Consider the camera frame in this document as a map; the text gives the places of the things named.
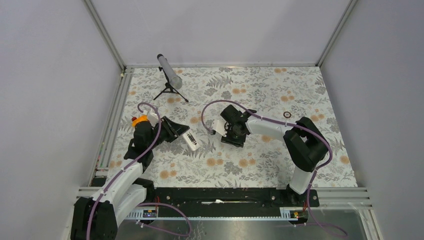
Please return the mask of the white AC remote control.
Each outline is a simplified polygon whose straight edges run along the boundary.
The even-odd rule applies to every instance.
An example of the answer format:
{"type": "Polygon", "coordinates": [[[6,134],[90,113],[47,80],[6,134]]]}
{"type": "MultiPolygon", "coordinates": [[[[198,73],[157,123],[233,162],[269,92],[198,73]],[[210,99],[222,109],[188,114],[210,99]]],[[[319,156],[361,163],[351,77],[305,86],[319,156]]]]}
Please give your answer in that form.
{"type": "Polygon", "coordinates": [[[189,129],[187,130],[183,135],[183,139],[185,140],[186,144],[190,148],[191,151],[196,151],[200,146],[201,143],[197,139],[196,135],[189,129]]]}

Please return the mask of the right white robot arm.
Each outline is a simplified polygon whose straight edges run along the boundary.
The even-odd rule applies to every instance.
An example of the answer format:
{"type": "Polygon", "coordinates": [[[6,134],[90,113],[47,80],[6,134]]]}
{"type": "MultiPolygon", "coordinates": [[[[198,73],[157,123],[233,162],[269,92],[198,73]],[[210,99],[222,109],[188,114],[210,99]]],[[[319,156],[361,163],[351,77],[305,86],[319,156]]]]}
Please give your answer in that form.
{"type": "Polygon", "coordinates": [[[221,120],[212,123],[214,133],[221,141],[242,148],[248,135],[263,135],[285,143],[295,165],[288,184],[287,201],[293,206],[301,205],[318,163],[329,152],[329,144],[313,121],[302,117],[295,123],[260,116],[256,110],[237,110],[232,104],[220,114],[221,120]]]}

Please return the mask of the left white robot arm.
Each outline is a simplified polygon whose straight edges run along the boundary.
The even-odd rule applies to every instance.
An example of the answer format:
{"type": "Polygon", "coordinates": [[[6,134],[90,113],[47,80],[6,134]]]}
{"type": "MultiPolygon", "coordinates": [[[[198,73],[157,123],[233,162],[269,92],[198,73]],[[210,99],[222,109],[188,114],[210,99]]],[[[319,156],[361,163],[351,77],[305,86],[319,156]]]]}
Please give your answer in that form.
{"type": "Polygon", "coordinates": [[[150,120],[143,115],[137,119],[120,170],[92,196],[75,202],[70,239],[115,239],[120,224],[138,204],[148,206],[155,200],[153,182],[142,179],[153,160],[153,149],[163,142],[173,142],[189,130],[189,126],[166,116],[150,120]]]}

